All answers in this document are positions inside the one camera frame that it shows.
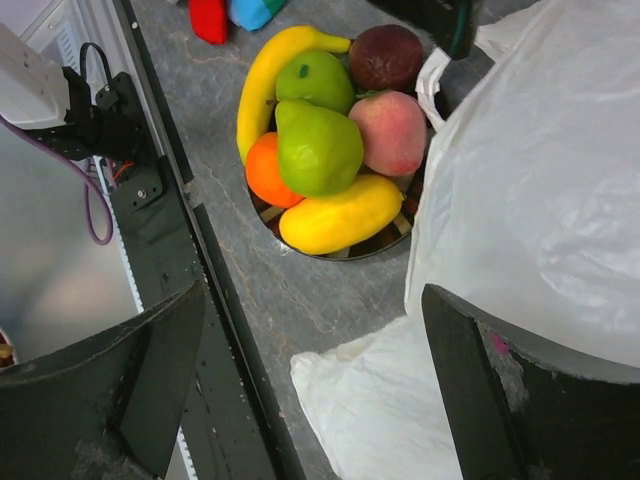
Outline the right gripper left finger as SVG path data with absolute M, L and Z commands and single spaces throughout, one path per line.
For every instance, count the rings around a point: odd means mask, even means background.
M 161 479 L 201 341 L 201 283 L 1 373 L 4 479 Z

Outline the green fake pear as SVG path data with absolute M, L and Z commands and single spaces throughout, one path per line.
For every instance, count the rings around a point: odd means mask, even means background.
M 303 197 L 345 191 L 364 158 L 357 124 L 347 116 L 299 99 L 275 108 L 278 168 L 284 184 Z

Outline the white plastic bag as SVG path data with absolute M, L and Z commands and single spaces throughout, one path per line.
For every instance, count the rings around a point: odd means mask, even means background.
M 479 41 L 495 63 L 432 141 L 405 315 L 291 360 L 342 479 L 465 479 L 422 316 L 428 284 L 601 361 L 542 355 L 557 368 L 639 375 L 639 5 L 543 1 Z

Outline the green fake apple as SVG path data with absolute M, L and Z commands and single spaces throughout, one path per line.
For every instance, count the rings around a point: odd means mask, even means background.
M 288 62 L 276 78 L 276 99 L 305 100 L 347 115 L 356 92 L 345 66 L 333 54 L 310 50 Z

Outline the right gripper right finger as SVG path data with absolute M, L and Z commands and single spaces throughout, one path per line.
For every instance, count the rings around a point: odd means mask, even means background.
M 542 360 L 600 359 L 426 285 L 422 316 L 465 479 L 636 479 L 639 375 L 605 380 Z

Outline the fake orange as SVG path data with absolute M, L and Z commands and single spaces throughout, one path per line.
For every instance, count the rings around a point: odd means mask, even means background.
M 266 203 L 290 208 L 304 197 L 283 182 L 278 167 L 278 134 L 262 135 L 249 149 L 245 161 L 246 180 L 250 190 Z

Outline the pink fake peach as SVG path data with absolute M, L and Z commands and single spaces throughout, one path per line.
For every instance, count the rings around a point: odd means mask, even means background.
M 427 144 L 426 117 L 417 101 L 387 91 L 357 101 L 349 118 L 364 144 L 364 164 L 374 172 L 400 177 L 420 167 Z

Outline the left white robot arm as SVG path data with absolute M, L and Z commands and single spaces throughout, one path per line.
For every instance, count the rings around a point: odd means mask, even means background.
M 77 73 L 30 48 L 1 26 L 1 119 L 37 146 L 79 161 L 127 160 L 136 140 L 130 120 L 92 103 L 86 69 Z

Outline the dark purple fake fruit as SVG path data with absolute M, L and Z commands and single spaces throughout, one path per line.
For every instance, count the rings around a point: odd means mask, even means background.
M 362 32 L 349 49 L 352 79 L 363 90 L 407 90 L 423 65 L 419 37 L 407 28 L 387 24 Z

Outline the yellow fake banana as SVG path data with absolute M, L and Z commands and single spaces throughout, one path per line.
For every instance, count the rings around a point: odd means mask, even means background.
M 265 43 L 248 71 L 238 105 L 236 143 L 242 163 L 245 163 L 250 147 L 267 131 L 280 71 L 308 50 L 344 54 L 351 43 L 348 38 L 305 25 L 286 28 Z

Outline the yellow fake mango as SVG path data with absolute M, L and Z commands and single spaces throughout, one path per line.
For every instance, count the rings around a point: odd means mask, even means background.
M 402 203 L 403 194 L 390 179 L 362 174 L 339 194 L 307 198 L 286 210 L 279 232 L 284 242 L 305 254 L 330 254 L 379 233 Z

